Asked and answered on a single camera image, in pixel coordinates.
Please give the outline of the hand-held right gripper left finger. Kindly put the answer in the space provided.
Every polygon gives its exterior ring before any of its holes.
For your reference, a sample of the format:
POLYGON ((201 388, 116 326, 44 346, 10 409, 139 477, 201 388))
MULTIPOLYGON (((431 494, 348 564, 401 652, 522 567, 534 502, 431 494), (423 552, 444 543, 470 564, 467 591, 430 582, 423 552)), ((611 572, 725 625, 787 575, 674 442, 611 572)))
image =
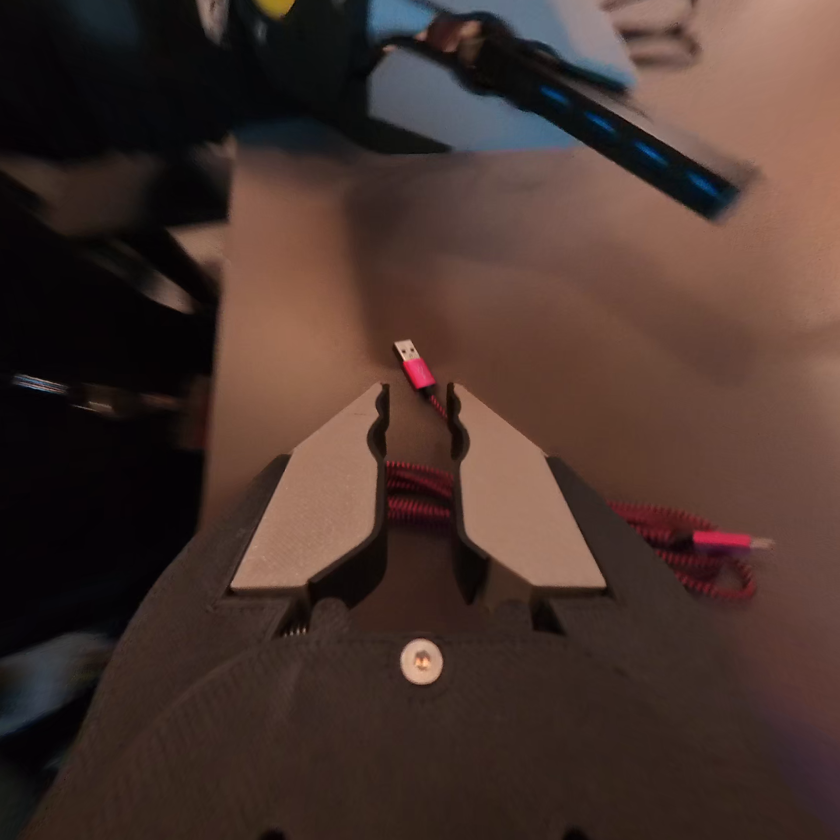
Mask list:
POLYGON ((369 387, 281 459, 230 582, 238 596, 360 604, 386 570, 387 384, 369 387))

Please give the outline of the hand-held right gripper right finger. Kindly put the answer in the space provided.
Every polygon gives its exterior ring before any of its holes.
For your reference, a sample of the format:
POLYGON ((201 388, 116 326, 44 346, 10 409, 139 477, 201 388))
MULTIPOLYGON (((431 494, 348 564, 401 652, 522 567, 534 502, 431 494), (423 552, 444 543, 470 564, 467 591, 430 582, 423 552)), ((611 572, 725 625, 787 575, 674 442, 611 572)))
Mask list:
POLYGON ((606 578, 543 450, 462 384, 447 389, 455 578, 468 604, 602 595, 606 578))

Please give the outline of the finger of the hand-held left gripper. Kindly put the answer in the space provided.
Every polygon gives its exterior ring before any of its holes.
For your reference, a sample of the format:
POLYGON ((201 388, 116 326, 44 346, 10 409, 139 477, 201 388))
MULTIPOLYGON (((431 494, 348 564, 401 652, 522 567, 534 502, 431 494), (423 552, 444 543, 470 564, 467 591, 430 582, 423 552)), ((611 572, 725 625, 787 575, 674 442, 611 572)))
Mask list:
POLYGON ((436 14, 498 18, 517 37, 535 42, 587 81, 617 92, 635 87, 635 66, 606 12, 592 1, 425 1, 436 14))
POLYGON ((458 153, 558 151, 578 141, 494 94, 468 89, 456 74, 410 46, 376 46, 367 82, 369 114, 458 153))

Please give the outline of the black usb hub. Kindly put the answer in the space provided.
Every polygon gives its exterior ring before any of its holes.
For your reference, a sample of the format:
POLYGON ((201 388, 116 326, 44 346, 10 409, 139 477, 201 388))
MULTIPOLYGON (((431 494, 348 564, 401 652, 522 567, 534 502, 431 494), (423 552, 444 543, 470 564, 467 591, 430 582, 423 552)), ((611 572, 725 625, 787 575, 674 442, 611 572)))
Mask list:
POLYGON ((724 215, 759 178, 753 164, 654 121, 628 97, 568 73, 519 38, 484 37, 469 74, 707 220, 724 215))

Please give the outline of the person's left hand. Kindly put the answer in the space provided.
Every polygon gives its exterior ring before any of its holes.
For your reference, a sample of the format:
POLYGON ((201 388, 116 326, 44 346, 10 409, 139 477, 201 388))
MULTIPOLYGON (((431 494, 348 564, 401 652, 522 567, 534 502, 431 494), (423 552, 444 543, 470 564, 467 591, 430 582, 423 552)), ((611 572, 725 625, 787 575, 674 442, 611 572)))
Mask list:
POLYGON ((489 37, 506 31, 499 18, 489 13, 441 12, 414 38, 422 46, 469 63, 475 61, 489 37))

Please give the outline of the person's dark clothing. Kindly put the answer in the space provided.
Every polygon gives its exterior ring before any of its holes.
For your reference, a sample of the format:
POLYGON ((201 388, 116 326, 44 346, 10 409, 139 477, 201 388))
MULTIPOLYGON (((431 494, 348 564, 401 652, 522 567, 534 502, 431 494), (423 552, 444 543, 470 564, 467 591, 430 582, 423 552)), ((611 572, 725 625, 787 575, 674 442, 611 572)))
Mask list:
MULTIPOLYGON (((186 162, 235 124, 198 2, 2 2, 2 158, 186 162)), ((217 294, 165 227, 67 234, 2 172, 2 655, 113 624, 193 535, 217 294)))

